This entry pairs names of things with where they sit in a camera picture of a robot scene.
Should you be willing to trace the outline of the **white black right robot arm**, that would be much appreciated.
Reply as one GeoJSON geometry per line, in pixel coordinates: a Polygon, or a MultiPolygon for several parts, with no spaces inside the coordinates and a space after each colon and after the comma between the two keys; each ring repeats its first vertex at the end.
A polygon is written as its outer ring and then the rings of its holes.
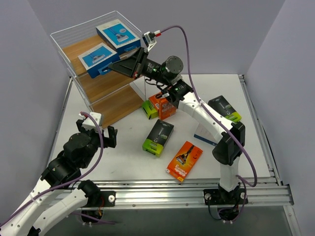
{"type": "Polygon", "coordinates": [[[130,78],[145,76],[156,81],[156,87],[168,102],[190,115],[212,134],[217,141],[212,154],[220,163],[219,198],[224,203],[234,200],[239,182],[239,157],[244,153],[245,126],[221,116],[196,95],[195,89],[181,77],[184,64],[177,56],[170,56],[159,64],[148,59],[148,52],[140,47],[131,56],[112,62],[108,67],[130,78]]]}

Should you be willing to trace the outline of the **blue Harry's razor box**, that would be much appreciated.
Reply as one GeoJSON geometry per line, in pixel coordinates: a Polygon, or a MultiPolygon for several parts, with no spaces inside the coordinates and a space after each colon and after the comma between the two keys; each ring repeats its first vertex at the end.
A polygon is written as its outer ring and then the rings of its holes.
{"type": "Polygon", "coordinates": [[[141,47],[140,38],[119,19],[96,26],[96,32],[119,55],[141,47]]]}
{"type": "Polygon", "coordinates": [[[108,64],[120,60],[119,54],[107,46],[105,43],[99,43],[93,48],[80,54],[78,59],[86,69],[89,76],[93,79],[99,75],[105,75],[111,69],[108,64]]]}

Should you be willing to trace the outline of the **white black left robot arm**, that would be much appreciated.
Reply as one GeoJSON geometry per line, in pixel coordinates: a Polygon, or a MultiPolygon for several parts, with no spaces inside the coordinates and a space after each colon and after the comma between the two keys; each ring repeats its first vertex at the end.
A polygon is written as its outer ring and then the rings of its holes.
{"type": "Polygon", "coordinates": [[[95,153],[115,148],[117,129],[108,126],[108,137],[89,118],[77,120],[78,133],[42,173],[31,193],[0,226],[2,236],[39,236],[80,207],[103,207],[101,190],[91,180],[80,181],[95,153]]]}

